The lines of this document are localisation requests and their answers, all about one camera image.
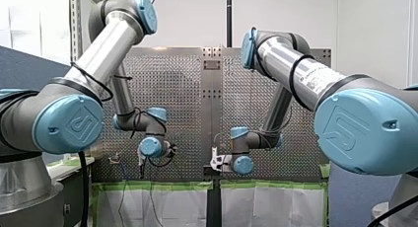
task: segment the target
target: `white panel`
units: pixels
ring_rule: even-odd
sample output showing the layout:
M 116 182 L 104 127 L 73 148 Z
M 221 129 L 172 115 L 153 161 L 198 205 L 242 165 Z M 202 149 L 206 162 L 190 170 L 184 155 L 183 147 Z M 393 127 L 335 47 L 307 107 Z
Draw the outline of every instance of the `white panel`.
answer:
M 71 59 L 69 11 L 68 0 L 45 1 L 40 8 L 41 55 L 67 65 Z
M 140 46 L 226 43 L 226 0 L 156 0 L 158 31 Z
M 329 47 L 336 54 L 337 0 L 234 0 L 235 47 L 251 27 L 292 32 L 304 37 L 311 47 Z
M 338 71 L 407 86 L 410 0 L 338 0 Z
M 418 0 L 412 0 L 409 85 L 418 84 Z
M 227 0 L 157 0 L 159 29 L 139 46 L 226 44 Z M 251 26 L 290 31 L 313 47 L 336 49 L 337 0 L 233 0 L 233 45 Z

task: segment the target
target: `perforated metal panel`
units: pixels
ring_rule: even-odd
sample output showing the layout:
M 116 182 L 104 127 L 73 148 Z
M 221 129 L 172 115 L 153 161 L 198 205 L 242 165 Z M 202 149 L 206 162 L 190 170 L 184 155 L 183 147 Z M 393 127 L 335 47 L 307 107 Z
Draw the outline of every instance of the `perforated metal panel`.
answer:
M 200 142 L 200 81 L 201 50 L 190 49 L 156 51 L 133 48 L 125 59 L 125 70 L 133 80 L 129 85 L 135 105 L 141 110 L 163 107 L 168 112 L 167 140 L 174 142 L 180 151 L 172 164 L 164 168 L 146 169 L 146 179 L 164 181 L 202 180 Z M 114 109 L 104 107 L 105 127 L 101 146 L 104 156 L 94 167 L 95 182 L 109 182 L 124 178 L 123 167 L 111 165 L 108 157 L 116 152 L 126 170 L 127 179 L 139 179 L 137 147 L 142 134 L 117 131 L 111 126 Z
M 231 127 L 246 125 L 258 129 L 263 123 L 276 84 L 243 69 L 239 49 L 222 49 L 222 57 L 216 59 L 222 60 L 220 70 L 203 68 L 207 59 L 203 52 L 203 48 L 133 48 L 125 59 L 127 75 L 133 77 L 129 84 L 135 105 L 142 110 L 154 106 L 166 108 L 167 139 L 179 148 L 172 164 L 158 171 L 148 166 L 146 179 L 200 181 L 203 165 L 210 159 L 211 142 L 208 141 L 212 141 L 219 130 L 223 132 L 220 153 L 231 153 Z M 317 49 L 313 54 L 329 65 L 328 49 Z M 94 166 L 94 182 L 139 179 L 137 146 L 142 135 L 138 132 L 129 139 L 130 132 L 115 130 L 111 126 L 114 113 L 111 104 L 104 106 L 104 112 L 105 127 L 99 143 L 104 155 Z M 316 145 L 312 114 L 293 104 L 292 119 L 284 137 L 284 145 L 279 149 L 251 151 L 255 170 L 247 178 L 318 181 L 318 165 L 327 161 Z M 116 152 L 121 153 L 123 165 L 109 163 L 108 157 Z
M 330 62 L 330 50 L 313 51 L 316 59 Z M 221 153 L 231 153 L 229 130 L 233 126 L 248 126 L 258 130 L 265 119 L 277 83 L 250 72 L 241 66 L 237 49 L 224 50 L 223 106 Z M 254 172 L 247 179 L 292 180 L 298 182 L 320 180 L 319 164 L 326 158 L 316 143 L 313 114 L 296 102 L 292 104 L 292 117 L 284 129 L 284 143 L 278 149 L 251 150 Z M 225 174 L 226 178 L 241 178 Z

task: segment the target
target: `end effector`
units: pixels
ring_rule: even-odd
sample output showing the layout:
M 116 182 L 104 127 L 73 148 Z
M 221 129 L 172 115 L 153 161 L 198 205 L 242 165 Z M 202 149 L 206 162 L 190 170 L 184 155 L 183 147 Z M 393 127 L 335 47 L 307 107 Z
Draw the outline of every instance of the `end effector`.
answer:
M 113 126 L 119 130 L 145 132 L 145 138 L 138 145 L 138 154 L 146 158 L 171 158 L 176 146 L 165 140 L 167 132 L 167 111 L 163 108 L 148 108 L 144 112 L 115 115 Z

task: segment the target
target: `silver arm segment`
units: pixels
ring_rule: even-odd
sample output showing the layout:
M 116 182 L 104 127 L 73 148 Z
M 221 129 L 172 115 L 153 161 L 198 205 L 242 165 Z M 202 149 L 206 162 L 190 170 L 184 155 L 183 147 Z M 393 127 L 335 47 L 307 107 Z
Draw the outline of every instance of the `silver arm segment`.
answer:
M 261 132 L 280 132 L 291 102 L 292 94 L 282 84 L 279 84 L 270 103 L 267 117 L 260 129 Z
M 77 61 L 79 67 L 104 84 L 115 74 L 132 45 L 144 37 L 139 23 L 124 12 L 110 12 L 106 21 L 103 31 Z M 82 84 L 97 95 L 103 89 L 74 67 L 64 78 Z
M 289 75 L 294 63 L 304 55 L 283 43 L 281 37 L 273 37 L 264 42 L 258 49 L 265 70 L 290 91 Z M 320 62 L 307 58 L 295 69 L 295 93 L 304 104 L 313 111 L 321 96 L 334 83 L 345 76 L 328 68 Z
M 93 43 L 63 78 L 54 78 L 36 96 L 18 98 L 1 117 L 0 157 L 44 151 L 76 153 L 88 148 L 103 129 L 106 84 L 114 91 L 115 128 L 145 131 L 141 152 L 170 153 L 164 140 L 167 115 L 162 108 L 135 111 L 122 60 L 132 45 L 157 30 L 150 0 L 106 0 L 90 16 Z

